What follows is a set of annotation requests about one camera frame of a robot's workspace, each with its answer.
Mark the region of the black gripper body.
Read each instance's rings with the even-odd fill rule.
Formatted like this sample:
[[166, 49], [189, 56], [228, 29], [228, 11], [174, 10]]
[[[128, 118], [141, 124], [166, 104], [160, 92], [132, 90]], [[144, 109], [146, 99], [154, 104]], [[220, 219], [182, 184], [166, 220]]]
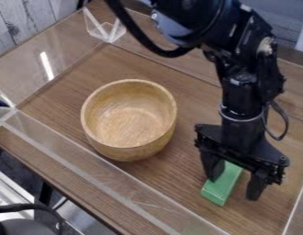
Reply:
[[268, 142], [265, 135], [268, 114], [261, 111], [256, 116], [232, 115], [220, 111], [221, 124], [196, 124], [194, 146], [205, 148], [249, 173], [268, 172], [268, 185], [280, 185], [289, 158]]

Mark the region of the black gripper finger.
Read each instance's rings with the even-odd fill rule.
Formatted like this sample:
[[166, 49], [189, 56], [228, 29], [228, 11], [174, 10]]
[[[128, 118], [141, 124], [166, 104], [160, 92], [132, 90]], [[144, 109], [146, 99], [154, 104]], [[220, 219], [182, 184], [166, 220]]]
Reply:
[[216, 153], [206, 150], [205, 148], [200, 149], [201, 162], [204, 166], [204, 173], [208, 180], [214, 182], [225, 169], [224, 160], [218, 157]]
[[264, 170], [259, 170], [256, 173], [251, 174], [251, 179], [247, 187], [247, 199], [251, 201], [256, 201], [261, 193], [264, 192], [268, 182], [268, 172]]

